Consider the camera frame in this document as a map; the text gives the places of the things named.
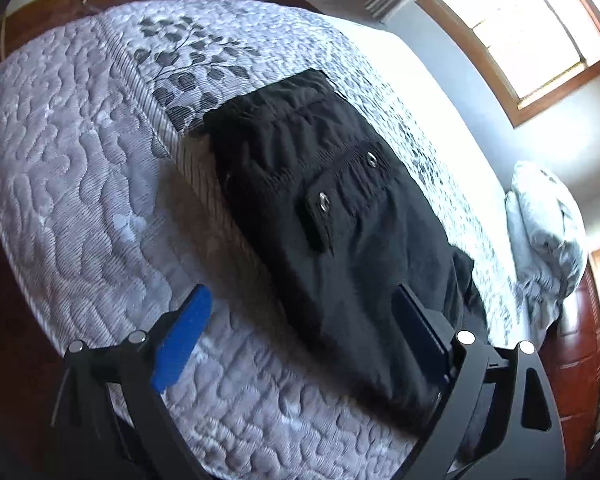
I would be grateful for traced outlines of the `wooden framed window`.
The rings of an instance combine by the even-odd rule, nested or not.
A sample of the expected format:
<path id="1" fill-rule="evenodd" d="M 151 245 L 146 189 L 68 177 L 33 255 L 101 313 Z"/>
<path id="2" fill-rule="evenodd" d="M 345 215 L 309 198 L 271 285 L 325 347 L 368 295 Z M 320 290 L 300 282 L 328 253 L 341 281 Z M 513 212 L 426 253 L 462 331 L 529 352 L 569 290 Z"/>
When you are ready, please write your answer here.
<path id="1" fill-rule="evenodd" d="M 518 127 L 600 76 L 600 0 L 417 0 Z"/>

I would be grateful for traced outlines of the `black pants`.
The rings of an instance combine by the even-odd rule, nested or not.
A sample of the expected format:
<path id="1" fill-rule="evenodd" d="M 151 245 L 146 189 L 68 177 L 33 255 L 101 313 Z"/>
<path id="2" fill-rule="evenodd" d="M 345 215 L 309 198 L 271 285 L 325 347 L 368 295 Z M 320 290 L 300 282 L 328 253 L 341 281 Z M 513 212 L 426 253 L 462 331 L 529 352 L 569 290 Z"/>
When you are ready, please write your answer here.
<path id="1" fill-rule="evenodd" d="M 230 214 L 289 326 L 358 400 L 419 432 L 440 390 L 391 305 L 400 285 L 486 334 L 474 264 L 388 143 L 318 70 L 204 114 Z"/>

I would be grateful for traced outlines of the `grey folded blanket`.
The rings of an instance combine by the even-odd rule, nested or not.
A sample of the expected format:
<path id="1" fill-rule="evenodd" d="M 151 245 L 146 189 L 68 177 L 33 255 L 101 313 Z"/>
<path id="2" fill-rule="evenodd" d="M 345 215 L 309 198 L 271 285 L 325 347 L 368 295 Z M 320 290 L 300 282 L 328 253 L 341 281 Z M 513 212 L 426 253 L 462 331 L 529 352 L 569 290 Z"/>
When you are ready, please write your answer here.
<path id="1" fill-rule="evenodd" d="M 583 278 L 588 251 L 582 214 L 562 181 L 531 160 L 516 162 L 505 210 L 530 339 L 540 348 Z"/>

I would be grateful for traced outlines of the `grey quilted mattress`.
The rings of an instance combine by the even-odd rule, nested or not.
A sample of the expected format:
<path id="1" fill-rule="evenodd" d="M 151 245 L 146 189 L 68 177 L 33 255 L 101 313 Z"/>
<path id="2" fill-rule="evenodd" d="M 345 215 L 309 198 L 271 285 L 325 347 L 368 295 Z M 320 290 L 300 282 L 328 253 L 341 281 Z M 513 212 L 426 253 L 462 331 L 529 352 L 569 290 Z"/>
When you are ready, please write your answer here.
<path id="1" fill-rule="evenodd" d="M 490 341 L 524 339 L 501 183 L 391 32 L 254 0 L 140 1 L 51 29 L 0 65 L 0 237 L 33 315 L 58 350 L 109 346 L 207 285 L 210 322 L 164 400 L 223 479 L 387 479 L 413 446 L 292 340 L 193 133 L 207 110 L 309 67 L 474 259 Z"/>

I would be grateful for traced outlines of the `wooden headboard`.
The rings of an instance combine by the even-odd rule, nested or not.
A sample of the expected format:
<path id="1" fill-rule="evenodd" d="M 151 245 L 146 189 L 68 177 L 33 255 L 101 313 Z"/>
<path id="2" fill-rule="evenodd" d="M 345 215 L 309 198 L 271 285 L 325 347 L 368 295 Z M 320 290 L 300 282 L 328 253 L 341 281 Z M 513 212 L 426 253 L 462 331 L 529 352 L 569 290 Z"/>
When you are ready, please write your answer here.
<path id="1" fill-rule="evenodd" d="M 573 472 L 590 454 L 600 411 L 600 297 L 590 266 L 562 304 L 541 359 L 562 425 L 566 467 Z"/>

